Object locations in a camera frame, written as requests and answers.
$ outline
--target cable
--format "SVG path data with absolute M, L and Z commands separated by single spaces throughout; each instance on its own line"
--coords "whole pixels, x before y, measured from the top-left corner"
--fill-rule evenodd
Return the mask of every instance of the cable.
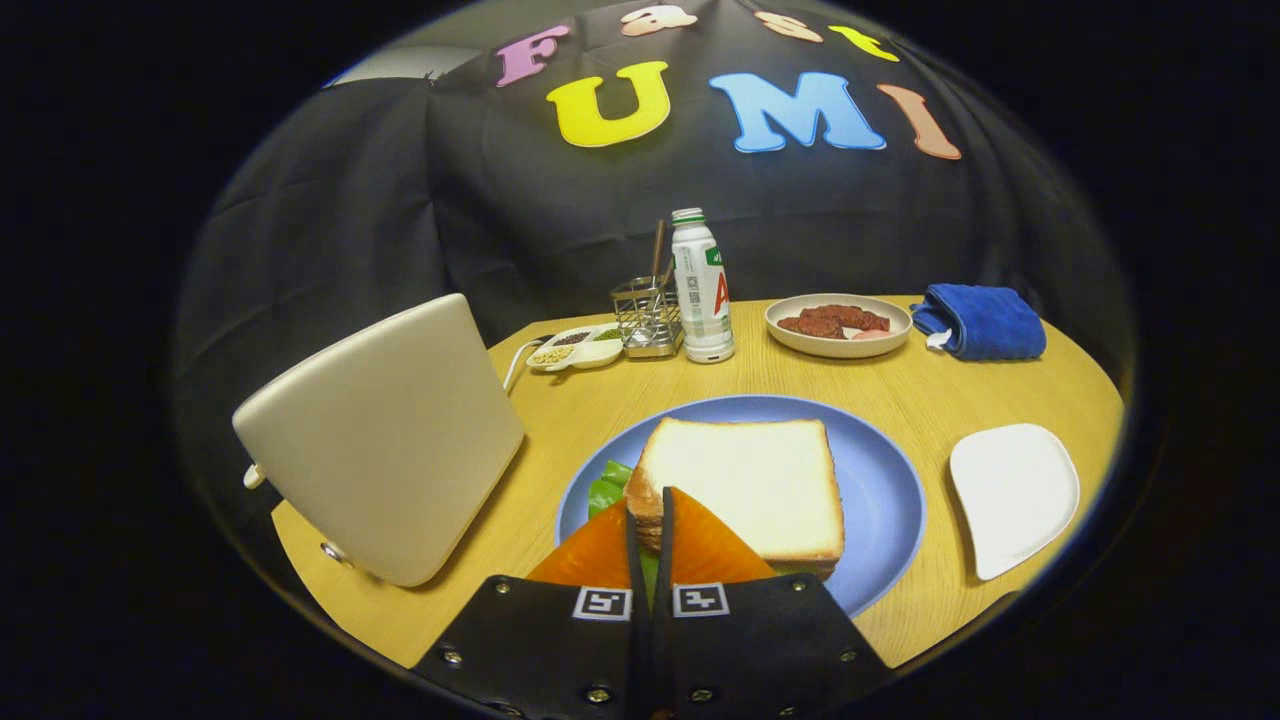
M 511 366 L 507 368 L 507 379 L 502 380 L 502 389 L 504 389 L 507 392 L 511 392 L 511 375 L 516 374 L 516 364 L 520 363 L 520 355 L 522 352 L 525 352 L 525 348 L 527 348 L 527 347 L 536 347 L 536 346 L 547 342 L 552 337 L 554 337 L 554 336 L 549 336 L 548 334 L 548 336 L 543 336 L 543 337 L 535 337 L 534 340 L 526 342 L 525 345 L 521 345 L 516 350 L 516 356 L 511 359 Z

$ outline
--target black cloth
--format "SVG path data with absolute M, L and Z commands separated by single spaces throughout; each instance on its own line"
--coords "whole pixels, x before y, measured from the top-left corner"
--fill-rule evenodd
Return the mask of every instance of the black cloth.
M 261 537 L 279 500 L 241 486 L 250 459 L 230 416 L 256 388 L 448 292 L 466 295 L 488 343 L 534 320 L 608 311 L 609 290 L 646 272 L 654 225 L 678 208 L 704 209 L 733 300 L 1007 286 L 1126 392 L 1134 318 L 1105 233 L 997 101 L 870 22 L 858 29 L 900 63 L 859 50 L 826 29 L 842 22 L 809 13 L 786 12 L 824 42 L 774 33 L 746 1 L 687 3 L 692 26 L 622 36 L 618 18 L 646 4 L 566 19 L 571 33 L 545 69 L 507 87 L 497 87 L 502 60 L 490 51 L 434 82 L 323 90 L 232 178 L 188 266 L 173 400 L 196 484 L 233 530 L 256 525 Z M 526 29 L 511 40 L 547 28 Z M 660 127 L 598 149 L 561 137 L 550 90 L 603 77 L 603 117 L 623 117 L 636 99 L 614 73 L 648 60 L 669 65 L 672 110 Z M 805 147 L 788 136 L 783 150 L 740 152 L 732 105 L 708 86 L 733 72 L 786 92 L 803 72 L 845 77 L 887 147 L 844 150 L 820 137 Z M 920 152 L 877 83 L 923 95 L 963 158 Z M 261 555 L 273 577 L 292 582 L 279 548 Z

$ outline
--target yellow letter u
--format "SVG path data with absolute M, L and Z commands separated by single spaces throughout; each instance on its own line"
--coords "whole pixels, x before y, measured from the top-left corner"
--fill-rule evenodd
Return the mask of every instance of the yellow letter u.
M 570 145 L 603 147 L 634 140 L 660 126 L 671 114 L 671 99 L 667 97 L 667 86 L 662 82 L 664 69 L 667 63 L 652 60 L 618 70 L 618 77 L 630 79 L 635 87 L 639 106 L 635 113 L 617 120 L 600 117 L 595 88 L 604 85 L 604 78 L 576 79 L 548 92 L 547 100 L 556 105 L 561 135 Z

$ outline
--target bottle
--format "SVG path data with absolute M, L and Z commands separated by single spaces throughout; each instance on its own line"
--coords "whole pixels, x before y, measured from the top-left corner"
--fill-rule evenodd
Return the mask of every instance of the bottle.
M 724 261 L 701 208 L 671 214 L 671 254 L 675 259 L 680 323 L 685 355 L 694 363 L 719 363 L 733 355 L 733 327 L 728 318 Z

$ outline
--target white dish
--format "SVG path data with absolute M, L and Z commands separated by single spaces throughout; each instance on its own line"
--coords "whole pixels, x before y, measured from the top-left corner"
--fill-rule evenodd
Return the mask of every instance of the white dish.
M 873 340 L 832 340 L 826 337 L 812 337 L 797 332 L 791 332 L 778 327 L 778 320 L 795 318 L 801 310 L 818 307 L 819 305 L 855 305 L 876 313 L 882 318 L 888 318 L 888 336 Z M 780 300 L 764 311 L 764 322 L 769 327 L 773 340 L 809 355 L 823 357 L 872 357 L 883 355 L 897 348 L 906 342 L 906 334 L 911 332 L 911 314 L 892 302 L 884 302 L 864 295 L 845 295 L 840 292 L 823 292 L 818 295 L 797 295 Z M 858 331 L 845 328 L 846 338 L 856 338 Z
M 963 438 L 951 451 L 951 479 L 982 580 L 1039 552 L 1080 502 L 1080 479 L 1062 441 L 1027 423 Z
M 535 350 L 529 356 L 529 359 L 525 360 L 525 365 L 535 370 L 541 370 L 544 373 L 558 373 L 571 366 L 588 369 L 588 368 L 600 368 L 603 365 L 608 365 L 609 363 L 617 360 L 620 355 L 622 355 L 622 340 L 620 338 L 595 340 L 595 336 L 608 329 L 614 329 L 617 327 L 618 327 L 617 323 L 604 323 L 600 325 L 584 325 L 580 328 L 570 328 L 567 331 L 558 332 L 556 333 L 554 337 L 552 337 L 545 343 L 539 346 L 538 350 Z M 570 354 L 564 356 L 563 360 L 556 363 L 538 361 L 538 357 L 541 357 L 543 354 L 554 348 L 556 342 L 558 342 L 559 340 L 582 332 L 588 333 L 585 338 L 580 340 L 573 345 L 561 346 L 570 348 Z

